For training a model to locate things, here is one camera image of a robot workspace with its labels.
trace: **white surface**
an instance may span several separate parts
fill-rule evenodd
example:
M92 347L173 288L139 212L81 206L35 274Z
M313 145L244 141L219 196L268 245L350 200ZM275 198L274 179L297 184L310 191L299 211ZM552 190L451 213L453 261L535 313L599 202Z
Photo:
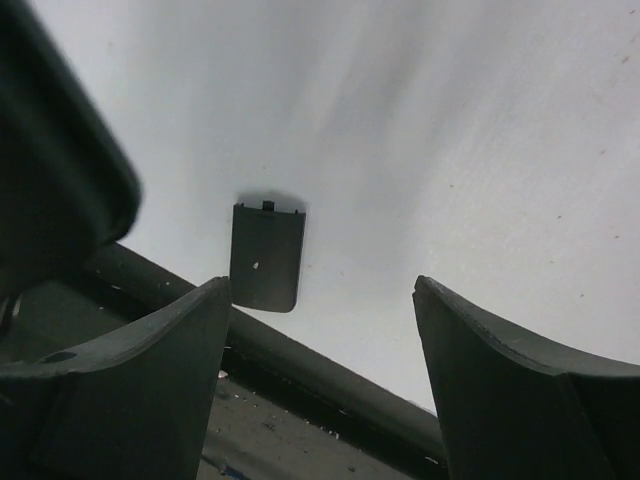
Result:
M143 255L226 274L232 205L275 192L301 291L256 316L407 399L419 274L640 363L640 1L35 4L144 182Z

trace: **white background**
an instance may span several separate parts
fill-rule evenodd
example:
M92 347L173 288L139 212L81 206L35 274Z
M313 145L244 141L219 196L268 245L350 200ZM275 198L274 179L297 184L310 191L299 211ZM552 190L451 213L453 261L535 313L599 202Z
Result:
M419 274L640 363L640 1L34 4L144 183L139 253L201 283L239 198L304 205L298 306L255 315L429 409Z

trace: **small hole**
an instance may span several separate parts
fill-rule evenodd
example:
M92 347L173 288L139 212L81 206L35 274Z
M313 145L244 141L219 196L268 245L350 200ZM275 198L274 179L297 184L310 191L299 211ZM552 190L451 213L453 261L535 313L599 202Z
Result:
M40 363L58 363L63 362L65 360L70 360L75 357L77 354L73 352L56 352L48 357L43 358Z

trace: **curved plastic piece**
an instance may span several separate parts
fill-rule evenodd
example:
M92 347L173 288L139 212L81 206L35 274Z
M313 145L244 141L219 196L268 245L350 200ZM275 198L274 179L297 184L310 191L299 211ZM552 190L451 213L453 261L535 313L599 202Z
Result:
M0 369L0 477L193 479L230 309L227 279L37 364Z
M123 237L140 186L25 1L0 2L0 40L2 297Z
M451 478L640 478L639 366L541 337L429 278L414 303Z

